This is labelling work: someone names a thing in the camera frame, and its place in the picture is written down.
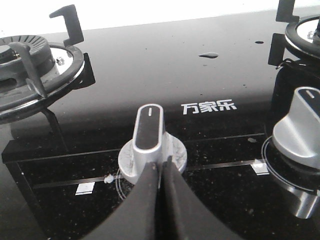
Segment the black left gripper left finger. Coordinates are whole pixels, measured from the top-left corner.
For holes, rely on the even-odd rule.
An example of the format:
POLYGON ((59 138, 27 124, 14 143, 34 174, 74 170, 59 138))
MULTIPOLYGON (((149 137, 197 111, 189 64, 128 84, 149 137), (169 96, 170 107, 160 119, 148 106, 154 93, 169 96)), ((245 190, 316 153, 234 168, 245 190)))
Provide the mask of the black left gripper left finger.
POLYGON ((158 170, 145 164, 137 183, 122 204, 85 240, 154 240, 158 170))

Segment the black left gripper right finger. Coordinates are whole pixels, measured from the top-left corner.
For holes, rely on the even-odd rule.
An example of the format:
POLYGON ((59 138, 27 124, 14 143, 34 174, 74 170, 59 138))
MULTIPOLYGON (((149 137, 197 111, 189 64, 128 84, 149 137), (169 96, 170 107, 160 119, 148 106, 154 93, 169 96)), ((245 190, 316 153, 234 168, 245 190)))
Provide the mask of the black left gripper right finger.
POLYGON ((162 165, 164 227, 173 240, 239 240, 240 236, 215 217, 193 193, 173 158, 162 165))

